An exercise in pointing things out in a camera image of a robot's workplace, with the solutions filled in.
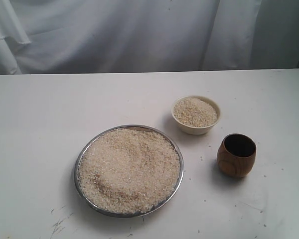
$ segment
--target rice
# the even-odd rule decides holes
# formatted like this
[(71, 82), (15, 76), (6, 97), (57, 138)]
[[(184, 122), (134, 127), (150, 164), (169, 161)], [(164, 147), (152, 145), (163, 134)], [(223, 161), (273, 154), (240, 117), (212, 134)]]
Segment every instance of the rice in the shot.
[(217, 121), (215, 109), (197, 98), (185, 98), (174, 107), (174, 116), (181, 123), (191, 127), (207, 127)]
[(177, 152), (163, 136), (118, 129), (85, 151), (78, 179), (83, 194), (98, 207), (144, 213), (173, 193), (179, 171)]

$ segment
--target bowl rim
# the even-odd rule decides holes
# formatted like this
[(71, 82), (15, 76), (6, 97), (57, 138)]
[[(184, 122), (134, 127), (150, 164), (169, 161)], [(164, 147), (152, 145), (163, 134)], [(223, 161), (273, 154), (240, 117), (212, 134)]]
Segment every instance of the bowl rim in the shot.
[[(199, 99), (199, 100), (204, 99), (204, 100), (209, 100), (210, 102), (212, 102), (212, 103), (214, 104), (214, 106), (217, 108), (217, 109), (215, 109), (215, 110), (216, 110), (216, 111), (217, 111), (217, 110), (219, 111), (219, 114), (217, 114), (217, 120), (216, 120), (213, 124), (211, 124), (211, 125), (209, 125), (209, 126), (205, 126), (205, 127), (194, 127), (194, 126), (189, 126), (189, 125), (186, 125), (186, 124), (180, 122), (180, 121), (175, 117), (175, 115), (174, 115), (174, 108), (175, 108), (176, 104), (177, 104), (179, 101), (181, 101), (181, 100), (183, 100), (183, 99), (185, 99), (185, 98), (196, 98), (196, 99)], [(199, 96), (199, 95), (190, 95), (190, 96), (183, 96), (183, 97), (181, 97), (181, 98), (178, 98), (178, 99), (173, 103), (173, 105), (172, 105), (172, 107), (171, 107), (171, 115), (172, 115), (172, 117), (174, 118), (174, 120), (176, 120), (177, 123), (181, 124), (181, 125), (184, 126), (184, 127), (192, 128), (192, 129), (205, 129), (205, 128), (213, 127), (213, 126), (215, 126), (215, 125), (219, 122), (219, 120), (220, 120), (220, 118), (221, 118), (221, 110), (220, 110), (219, 105), (218, 105), (216, 102), (214, 102), (212, 99), (208, 98), (208, 97), (205, 97), (205, 96)]]
[[(178, 158), (179, 158), (179, 164), (180, 164), (180, 168), (179, 168), (179, 175), (178, 175), (178, 179), (177, 179), (177, 182), (174, 186), (174, 191), (171, 193), (171, 195), (169, 195), (165, 200), (161, 201), (160, 203), (158, 203), (156, 206), (152, 207), (151, 210), (149, 210), (148, 212), (146, 213), (140, 213), (140, 212), (137, 212), (137, 213), (132, 213), (132, 214), (124, 214), (124, 213), (114, 213), (114, 212), (111, 212), (111, 211), (107, 211), (101, 207), (98, 207), (97, 205), (95, 205), (94, 203), (92, 203), (85, 195), (84, 193), (82, 192), (81, 190), (81, 187), (80, 187), (80, 183), (79, 183), (79, 180), (78, 180), (78, 173), (79, 173), (79, 167), (80, 167), (80, 162), (83, 158), (83, 154), (85, 153), (85, 151), (91, 146), (91, 144), (96, 141), (98, 138), (100, 138), (101, 136), (111, 132), (111, 131), (115, 131), (115, 130), (118, 130), (118, 129), (122, 129), (122, 128), (142, 128), (142, 129), (145, 129), (148, 130), (148, 131), (154, 131), (156, 133), (159, 133), (160, 135), (162, 135), (167, 141), (169, 141), (169, 143), (173, 146), (173, 148), (175, 149), (177, 155), (178, 155)], [(128, 124), (128, 125), (121, 125), (121, 126), (117, 126), (117, 127), (114, 127), (114, 128), (110, 128), (100, 134), (98, 134), (97, 136), (95, 136), (93, 139), (91, 139), (87, 144), (86, 146), (82, 149), (81, 153), (79, 154), (76, 162), (75, 162), (75, 165), (74, 165), (74, 173), (73, 173), (73, 176), (74, 176), (74, 184), (75, 184), (75, 187), (76, 187), (76, 190), (79, 194), (79, 196), (88, 204), (89, 207), (91, 207), (92, 209), (94, 209), (95, 211), (101, 213), (101, 214), (104, 214), (106, 216), (110, 216), (110, 217), (115, 217), (115, 218), (133, 218), (133, 217), (140, 217), (140, 216), (144, 216), (144, 215), (147, 215), (149, 213), (152, 213), (154, 211), (156, 211), (157, 209), (161, 208), (162, 206), (164, 206), (174, 195), (175, 193), (177, 192), (177, 190), (179, 189), (180, 187), (180, 184), (183, 180), (183, 177), (184, 177), (184, 161), (183, 161), (183, 156), (179, 150), (179, 147), (177, 146), (177, 144), (168, 136), (166, 135), (165, 133), (161, 132), (160, 130), (158, 129), (155, 129), (155, 128), (152, 128), (152, 127), (149, 127), (149, 126), (145, 126), (145, 125), (139, 125), (139, 124)]]

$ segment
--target metal plate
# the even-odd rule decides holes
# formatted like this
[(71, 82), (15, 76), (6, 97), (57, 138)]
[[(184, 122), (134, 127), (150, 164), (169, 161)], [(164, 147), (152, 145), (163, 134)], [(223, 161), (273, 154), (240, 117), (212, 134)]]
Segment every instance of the metal plate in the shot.
[[(85, 153), (85, 151), (90, 147), (90, 145), (96, 141), (99, 137), (105, 135), (108, 132), (114, 131), (114, 130), (118, 130), (118, 129), (122, 129), (122, 128), (127, 128), (127, 129), (134, 129), (134, 130), (140, 130), (140, 131), (147, 131), (147, 132), (151, 132), (154, 131), (156, 133), (159, 133), (160, 135), (162, 135), (172, 146), (173, 148), (176, 150), (177, 154), (178, 154), (178, 158), (179, 158), (179, 163), (180, 163), (180, 170), (179, 170), (179, 176), (178, 176), (178, 180), (176, 185), (174, 186), (174, 191), (172, 192), (172, 194), (166, 198), (165, 200), (163, 200), (162, 202), (160, 202), (159, 204), (157, 204), (156, 206), (152, 207), (152, 209), (146, 213), (133, 213), (133, 214), (123, 214), (123, 213), (114, 213), (114, 212), (110, 212), (107, 210), (104, 210), (100, 207), (98, 207), (97, 205), (95, 205), (94, 203), (92, 203), (82, 192), (81, 188), (80, 188), (80, 182), (78, 179), (78, 175), (79, 175), (79, 168), (80, 168), (80, 162), (81, 159)], [(83, 198), (83, 200), (94, 210), (98, 211), (99, 213), (102, 213), (104, 215), (110, 216), (110, 217), (116, 217), (116, 218), (132, 218), (132, 217), (139, 217), (139, 216), (144, 216), (146, 214), (152, 213), (155, 210), (159, 209), (160, 207), (162, 207), (164, 204), (166, 204), (176, 193), (176, 191), (178, 190), (181, 181), (183, 179), (183, 175), (184, 175), (184, 162), (183, 162), (183, 157), (180, 153), (180, 150), (178, 148), (178, 146), (176, 145), (176, 143), (170, 138), (168, 137), (166, 134), (164, 134), (163, 132), (155, 129), (155, 128), (151, 128), (148, 126), (144, 126), (144, 125), (137, 125), (137, 124), (131, 124), (131, 125), (123, 125), (123, 126), (118, 126), (115, 128), (111, 128), (107, 131), (104, 131), (103, 133), (99, 134), (98, 136), (94, 137), (85, 147), (84, 149), (81, 151), (78, 159), (76, 160), (75, 163), (75, 168), (74, 168), (74, 183), (75, 183), (75, 187), (76, 190), (78, 191), (79, 195), (81, 196), (81, 198)]]

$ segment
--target cup rim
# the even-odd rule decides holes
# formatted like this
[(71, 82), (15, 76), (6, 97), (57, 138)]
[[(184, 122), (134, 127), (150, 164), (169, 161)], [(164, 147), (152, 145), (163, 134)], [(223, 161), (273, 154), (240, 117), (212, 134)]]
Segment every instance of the cup rim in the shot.
[[(213, 108), (217, 108), (217, 109), (215, 109), (215, 110), (218, 110), (218, 111), (219, 111), (219, 114), (217, 114), (217, 120), (216, 120), (213, 124), (211, 124), (211, 125), (209, 125), (209, 126), (205, 126), (205, 127), (194, 127), (194, 126), (189, 126), (189, 125), (186, 125), (186, 124), (183, 124), (182, 122), (180, 122), (180, 121), (175, 117), (175, 115), (174, 115), (174, 108), (175, 108), (176, 104), (177, 104), (179, 101), (181, 101), (181, 100), (183, 100), (183, 99), (185, 99), (185, 98), (207, 99), (207, 100), (209, 100), (210, 102), (212, 102), (212, 103), (213, 103), (213, 106), (212, 106), (212, 107), (213, 107)], [(176, 122), (179, 123), (179, 124), (181, 124), (182, 126), (185, 126), (185, 127), (188, 127), (188, 128), (192, 128), (192, 129), (205, 129), (205, 128), (213, 127), (213, 126), (215, 126), (215, 125), (219, 122), (220, 117), (221, 117), (221, 111), (220, 111), (220, 107), (218, 106), (218, 104), (217, 104), (216, 102), (214, 102), (212, 99), (210, 99), (210, 98), (208, 98), (208, 97), (205, 97), (205, 96), (190, 95), (190, 96), (183, 96), (183, 97), (181, 97), (181, 98), (178, 98), (178, 99), (173, 103), (173, 105), (172, 105), (172, 107), (171, 107), (171, 115), (172, 115), (172, 117), (174, 118), (174, 120), (176, 120)]]
[[(246, 137), (248, 140), (250, 140), (250, 142), (253, 143), (254, 148), (255, 148), (254, 151), (253, 151), (253, 153), (250, 154), (249, 156), (246, 156), (246, 157), (237, 156), (237, 155), (231, 153), (231, 152), (226, 148), (226, 146), (225, 146), (225, 140), (226, 140), (228, 137), (233, 136), (233, 135), (240, 135), (240, 136)], [(245, 158), (245, 159), (248, 159), (248, 158), (250, 158), (251, 156), (253, 156), (253, 155), (256, 153), (256, 151), (257, 151), (257, 146), (256, 146), (255, 142), (254, 142), (251, 138), (249, 138), (248, 136), (246, 136), (246, 135), (244, 135), (244, 134), (241, 134), (241, 133), (231, 133), (231, 134), (225, 136), (224, 139), (223, 139), (223, 141), (222, 141), (222, 145), (224, 146), (224, 149), (226, 150), (226, 152), (228, 152), (229, 154), (231, 154), (231, 155), (233, 155), (234, 157), (237, 157), (237, 158)]]

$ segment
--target white bowl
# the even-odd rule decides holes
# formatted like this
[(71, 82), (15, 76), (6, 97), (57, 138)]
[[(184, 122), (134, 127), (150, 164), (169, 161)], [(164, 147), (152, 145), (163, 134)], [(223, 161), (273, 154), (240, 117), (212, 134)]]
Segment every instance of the white bowl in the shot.
[[(199, 100), (202, 100), (202, 101), (205, 101), (207, 102), (208, 104), (210, 104), (216, 111), (217, 113), (217, 120), (215, 123), (213, 123), (212, 125), (210, 126), (206, 126), (206, 127), (192, 127), (192, 126), (188, 126), (188, 125), (185, 125), (183, 123), (181, 123), (174, 115), (174, 108), (175, 108), (175, 105), (181, 101), (181, 100), (184, 100), (185, 98), (196, 98), (196, 99), (199, 99)], [(188, 134), (195, 134), (195, 135), (199, 135), (199, 134), (205, 134), (207, 132), (209, 132), (211, 130), (211, 128), (213, 128), (217, 123), (218, 121), (220, 120), (220, 108), (219, 106), (214, 102), (212, 101), (211, 99), (207, 98), (207, 97), (204, 97), (204, 96), (185, 96), (185, 97), (182, 97), (182, 98), (179, 98), (177, 101), (174, 102), (172, 108), (171, 108), (171, 115), (173, 116), (174, 120), (176, 121), (177, 123), (177, 126), (185, 133), (188, 133)]]

